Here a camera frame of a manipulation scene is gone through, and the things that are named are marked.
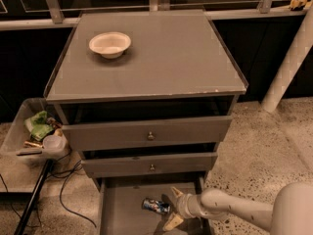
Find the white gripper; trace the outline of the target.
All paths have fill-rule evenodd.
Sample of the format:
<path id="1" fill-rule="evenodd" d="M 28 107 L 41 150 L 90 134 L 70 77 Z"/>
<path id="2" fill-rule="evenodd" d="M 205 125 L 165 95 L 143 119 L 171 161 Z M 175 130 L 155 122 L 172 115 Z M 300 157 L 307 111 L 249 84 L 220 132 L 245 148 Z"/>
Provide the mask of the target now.
<path id="1" fill-rule="evenodd" d="M 172 187 L 171 191 L 176 200 L 176 210 L 163 225 L 164 231 L 171 231 L 183 223 L 184 218 L 201 217 L 201 196 L 184 194 L 176 187 Z"/>

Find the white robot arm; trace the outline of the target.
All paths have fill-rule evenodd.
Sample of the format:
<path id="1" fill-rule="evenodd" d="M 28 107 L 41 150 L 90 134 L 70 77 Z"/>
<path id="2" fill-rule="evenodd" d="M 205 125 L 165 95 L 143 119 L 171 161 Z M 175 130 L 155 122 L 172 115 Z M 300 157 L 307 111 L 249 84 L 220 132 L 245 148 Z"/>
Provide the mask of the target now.
<path id="1" fill-rule="evenodd" d="M 270 235 L 313 235 L 313 186 L 294 182 L 283 187 L 273 205 L 228 195 L 206 188 L 200 194 L 185 194 L 175 187 L 176 210 L 163 226 L 171 231 L 185 219 L 221 219 L 230 213 Z"/>

